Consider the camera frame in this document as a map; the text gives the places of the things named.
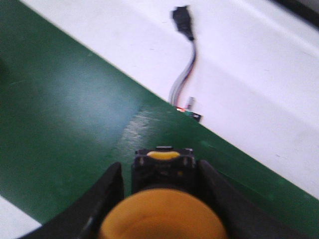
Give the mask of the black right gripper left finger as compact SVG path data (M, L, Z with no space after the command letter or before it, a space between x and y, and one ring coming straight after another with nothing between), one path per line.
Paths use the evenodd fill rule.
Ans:
M122 169L116 162L65 211L22 238L96 239L105 216L123 199Z

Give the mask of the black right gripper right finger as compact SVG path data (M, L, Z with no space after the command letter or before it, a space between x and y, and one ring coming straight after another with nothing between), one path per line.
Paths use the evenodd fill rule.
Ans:
M319 201L285 179L253 190L198 162L198 196L221 218L231 239L317 239Z

